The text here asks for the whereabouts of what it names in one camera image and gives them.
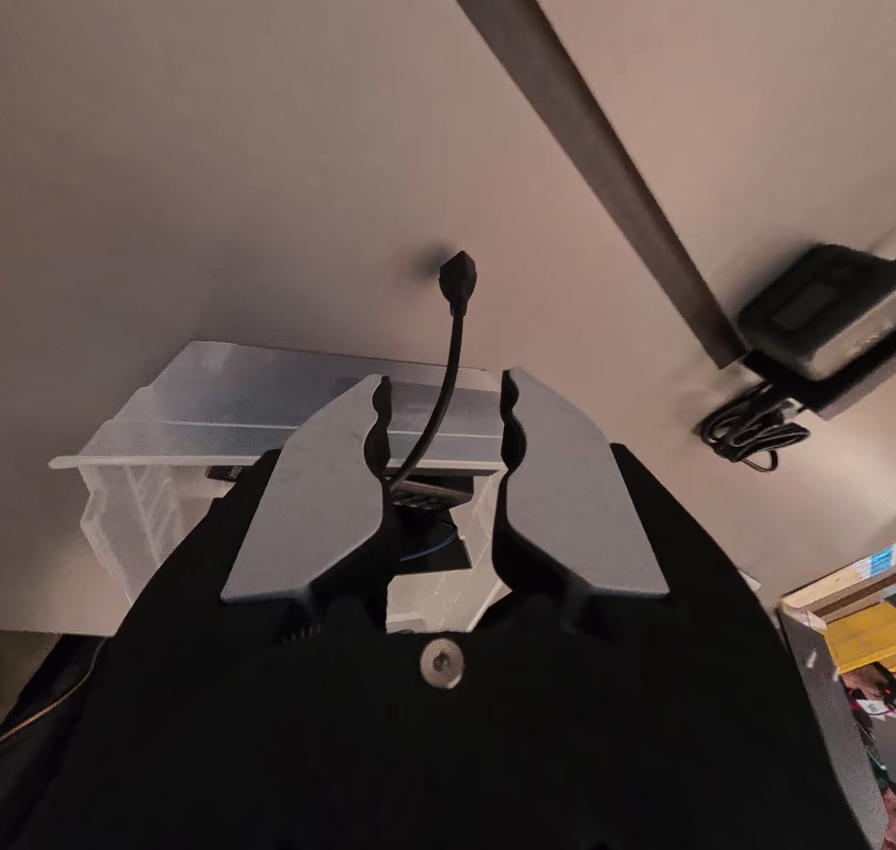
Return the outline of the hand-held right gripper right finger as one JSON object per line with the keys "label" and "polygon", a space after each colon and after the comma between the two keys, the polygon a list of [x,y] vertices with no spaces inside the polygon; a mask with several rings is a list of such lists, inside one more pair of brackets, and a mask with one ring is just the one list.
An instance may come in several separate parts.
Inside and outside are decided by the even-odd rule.
{"label": "hand-held right gripper right finger", "polygon": [[513,367],[502,375],[493,562],[508,587],[544,580],[562,597],[664,598],[666,577],[599,427],[564,396]]}

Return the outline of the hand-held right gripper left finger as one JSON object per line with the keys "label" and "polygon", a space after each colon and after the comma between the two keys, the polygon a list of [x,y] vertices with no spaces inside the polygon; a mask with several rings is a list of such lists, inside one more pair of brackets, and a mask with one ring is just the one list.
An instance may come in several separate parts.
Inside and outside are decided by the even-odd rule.
{"label": "hand-held right gripper left finger", "polygon": [[388,440],[390,420],[390,380],[373,374],[288,438],[221,601],[307,599],[316,583],[375,539],[388,503],[376,443]]}

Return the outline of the black usb hub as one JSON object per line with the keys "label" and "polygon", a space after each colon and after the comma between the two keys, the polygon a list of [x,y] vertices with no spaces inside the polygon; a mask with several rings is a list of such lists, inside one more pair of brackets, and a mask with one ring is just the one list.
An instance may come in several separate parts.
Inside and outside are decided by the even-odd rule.
{"label": "black usb hub", "polygon": [[470,475],[411,475],[392,495],[402,551],[397,575],[468,570],[469,552],[452,510],[472,501]]}

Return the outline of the clear plastic storage box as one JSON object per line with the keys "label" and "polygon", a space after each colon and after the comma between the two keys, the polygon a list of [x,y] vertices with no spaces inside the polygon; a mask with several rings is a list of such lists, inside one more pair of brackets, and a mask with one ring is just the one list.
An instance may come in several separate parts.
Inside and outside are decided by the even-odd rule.
{"label": "clear plastic storage box", "polygon": [[[210,478],[210,468],[233,472],[253,464],[372,374],[392,384],[388,435],[390,466],[396,466],[430,415],[442,367],[194,341],[84,448],[52,458],[49,467],[81,475],[89,494],[82,531],[132,604],[212,500],[233,487]],[[503,591],[486,562],[503,470],[499,394],[488,372],[460,369],[449,411],[421,465],[431,474],[475,480],[472,501],[452,515],[469,567],[448,570],[431,555],[419,559],[427,565],[423,573],[397,576],[388,595],[392,632],[470,630]]]}

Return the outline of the black power adapter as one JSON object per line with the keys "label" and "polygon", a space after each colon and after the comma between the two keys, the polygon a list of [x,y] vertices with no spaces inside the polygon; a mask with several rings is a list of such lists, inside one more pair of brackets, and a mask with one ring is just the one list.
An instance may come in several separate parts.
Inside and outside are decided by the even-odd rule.
{"label": "black power adapter", "polygon": [[894,378],[895,336],[880,341],[832,376],[817,381],[791,372],[757,350],[748,352],[740,364],[771,385],[780,398],[789,398],[830,421]]}
{"label": "black power adapter", "polygon": [[817,244],[739,313],[746,343],[790,372],[826,380],[895,329],[895,262]]}

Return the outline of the yellow storage bin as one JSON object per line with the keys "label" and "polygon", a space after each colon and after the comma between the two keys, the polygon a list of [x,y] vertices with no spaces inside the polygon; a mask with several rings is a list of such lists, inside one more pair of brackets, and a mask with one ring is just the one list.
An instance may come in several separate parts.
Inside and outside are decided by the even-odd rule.
{"label": "yellow storage bin", "polygon": [[825,633],[831,656],[840,673],[880,664],[895,671],[895,607],[881,602],[835,620]]}

